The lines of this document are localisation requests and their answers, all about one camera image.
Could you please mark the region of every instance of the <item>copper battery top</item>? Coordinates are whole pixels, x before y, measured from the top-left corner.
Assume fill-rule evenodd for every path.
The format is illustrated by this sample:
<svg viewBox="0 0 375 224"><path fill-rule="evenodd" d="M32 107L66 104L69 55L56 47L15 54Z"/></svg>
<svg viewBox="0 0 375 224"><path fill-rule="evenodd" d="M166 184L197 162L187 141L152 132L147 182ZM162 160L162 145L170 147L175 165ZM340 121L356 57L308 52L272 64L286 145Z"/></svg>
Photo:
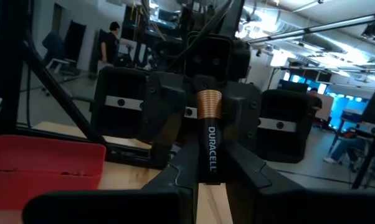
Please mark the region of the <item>copper battery top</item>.
<svg viewBox="0 0 375 224"><path fill-rule="evenodd" d="M203 90L197 94L197 118L221 118L222 93L217 90Z"/></svg>

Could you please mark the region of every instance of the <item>red plastic bin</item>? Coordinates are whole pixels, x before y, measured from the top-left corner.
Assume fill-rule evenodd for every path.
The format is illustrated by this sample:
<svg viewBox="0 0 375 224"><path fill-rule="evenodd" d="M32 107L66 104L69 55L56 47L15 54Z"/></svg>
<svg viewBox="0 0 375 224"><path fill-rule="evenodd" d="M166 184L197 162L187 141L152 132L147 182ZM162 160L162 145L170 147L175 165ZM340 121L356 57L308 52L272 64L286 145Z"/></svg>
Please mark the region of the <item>red plastic bin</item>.
<svg viewBox="0 0 375 224"><path fill-rule="evenodd" d="M0 210L22 210L56 190L97 189L105 147L27 136L0 136Z"/></svg>

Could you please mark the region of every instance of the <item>duracell battery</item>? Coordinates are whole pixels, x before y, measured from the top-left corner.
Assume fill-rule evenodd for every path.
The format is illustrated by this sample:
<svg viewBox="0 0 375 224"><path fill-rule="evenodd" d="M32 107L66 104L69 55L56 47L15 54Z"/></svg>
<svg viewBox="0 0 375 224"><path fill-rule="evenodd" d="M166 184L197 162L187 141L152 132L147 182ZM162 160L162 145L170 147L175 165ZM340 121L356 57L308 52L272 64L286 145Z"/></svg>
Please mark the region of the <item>duracell battery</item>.
<svg viewBox="0 0 375 224"><path fill-rule="evenodd" d="M197 93L198 140L202 151L204 182L217 182L219 151L222 147L222 93L203 90Z"/></svg>

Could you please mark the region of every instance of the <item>floor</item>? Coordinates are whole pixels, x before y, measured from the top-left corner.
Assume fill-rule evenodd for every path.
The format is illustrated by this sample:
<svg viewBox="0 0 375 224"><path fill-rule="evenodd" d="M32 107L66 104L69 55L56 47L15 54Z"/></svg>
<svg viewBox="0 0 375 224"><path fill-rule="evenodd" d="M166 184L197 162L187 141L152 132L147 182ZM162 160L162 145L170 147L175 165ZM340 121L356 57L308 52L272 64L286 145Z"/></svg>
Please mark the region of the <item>floor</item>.
<svg viewBox="0 0 375 224"><path fill-rule="evenodd" d="M32 80L32 90L30 98L31 124L39 124L42 121L50 121L59 124L74 125L73 121L63 111L61 106L52 96L46 96L40 88L40 83L36 78ZM65 82L62 86L72 93L82 93L92 87L94 82L83 76L70 82ZM19 105L19 122L26 123L26 78L23 79ZM81 101L74 101L80 111L89 120L89 104ZM323 189L349 189L356 174L348 171L346 166L327 164L322 158L327 156L328 148L333 135L317 129L313 129L308 139L304 160L298 164L284 164L279 162L269 162L269 166L279 171L285 177L308 187ZM368 190L375 190L375 180L371 182Z"/></svg>

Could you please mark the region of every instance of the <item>wooden table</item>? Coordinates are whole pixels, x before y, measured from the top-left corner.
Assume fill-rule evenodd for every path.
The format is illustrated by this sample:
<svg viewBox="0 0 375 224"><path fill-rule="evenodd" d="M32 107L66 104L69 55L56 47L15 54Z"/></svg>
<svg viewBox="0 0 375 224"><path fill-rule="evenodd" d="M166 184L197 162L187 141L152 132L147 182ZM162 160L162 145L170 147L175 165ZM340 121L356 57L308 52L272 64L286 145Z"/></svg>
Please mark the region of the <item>wooden table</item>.
<svg viewBox="0 0 375 224"><path fill-rule="evenodd" d="M65 126L50 122L43 122L34 127L43 131L85 137L82 132L73 126ZM150 145L135 139L121 139L105 136L108 142L128 146L150 149ZM159 170L128 166L105 162L99 189L140 189L152 178L159 174ZM0 211L0 224L20 224L20 211ZM232 223L225 185L199 186L199 203L197 207L198 224L228 224Z"/></svg>

